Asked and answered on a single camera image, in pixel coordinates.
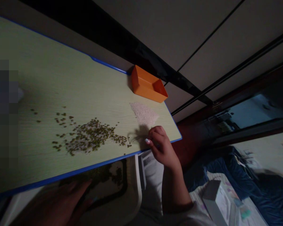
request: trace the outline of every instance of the tissue box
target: tissue box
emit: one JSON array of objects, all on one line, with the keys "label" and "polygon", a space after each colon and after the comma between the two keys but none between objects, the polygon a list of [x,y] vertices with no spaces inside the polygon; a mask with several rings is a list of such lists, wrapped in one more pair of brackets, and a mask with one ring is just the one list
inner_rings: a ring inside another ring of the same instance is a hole
[{"label": "tissue box", "polygon": [[236,207],[220,180],[208,182],[202,199],[217,226],[235,225]]}]

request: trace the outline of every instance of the desk surface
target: desk surface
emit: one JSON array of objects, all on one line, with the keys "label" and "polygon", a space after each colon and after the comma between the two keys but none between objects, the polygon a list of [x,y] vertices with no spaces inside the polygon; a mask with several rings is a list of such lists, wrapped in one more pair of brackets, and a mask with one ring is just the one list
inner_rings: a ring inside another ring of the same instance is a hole
[{"label": "desk surface", "polygon": [[52,141],[61,138],[56,134],[72,131],[69,126],[63,128],[56,123],[57,112],[65,112],[65,118],[73,116],[77,125],[95,117],[102,123],[118,124],[115,133],[127,136],[139,131],[129,103],[141,102],[159,114],[156,125],[164,127],[171,141],[181,139],[165,103],[135,95],[130,76],[0,17],[0,60],[7,59],[10,84],[18,83],[25,94],[18,104],[18,114],[9,115],[18,125],[7,125],[9,131],[18,130],[18,140],[10,137],[9,144],[0,144],[10,147],[5,157],[18,161],[18,166],[0,168],[0,193],[74,170],[92,169],[90,166],[97,167],[147,148],[143,143],[133,143],[128,148],[106,142],[90,154],[72,157],[64,147],[57,152]]}]

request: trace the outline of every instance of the white sleeve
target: white sleeve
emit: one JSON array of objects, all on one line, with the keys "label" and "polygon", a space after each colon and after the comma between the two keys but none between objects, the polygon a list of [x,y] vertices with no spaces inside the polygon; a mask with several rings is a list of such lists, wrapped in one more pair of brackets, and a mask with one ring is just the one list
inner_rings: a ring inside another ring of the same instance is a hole
[{"label": "white sleeve", "polygon": [[216,226],[215,223],[202,212],[197,202],[194,202],[193,207],[186,212],[164,214],[163,225]]}]

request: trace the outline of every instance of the blurred pixelated area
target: blurred pixelated area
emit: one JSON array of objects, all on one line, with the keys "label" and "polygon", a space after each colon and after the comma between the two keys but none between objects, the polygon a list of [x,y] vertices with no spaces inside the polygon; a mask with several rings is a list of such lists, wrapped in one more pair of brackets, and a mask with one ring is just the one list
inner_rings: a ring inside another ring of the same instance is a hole
[{"label": "blurred pixelated area", "polygon": [[18,71],[0,60],[0,169],[18,166]]}]

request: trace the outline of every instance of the orange box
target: orange box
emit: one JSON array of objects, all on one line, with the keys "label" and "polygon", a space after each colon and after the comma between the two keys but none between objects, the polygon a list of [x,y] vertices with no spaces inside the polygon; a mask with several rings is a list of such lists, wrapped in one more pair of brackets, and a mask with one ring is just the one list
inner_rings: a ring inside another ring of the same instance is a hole
[{"label": "orange box", "polygon": [[133,93],[148,99],[164,102],[168,94],[161,79],[135,65],[132,74]]}]

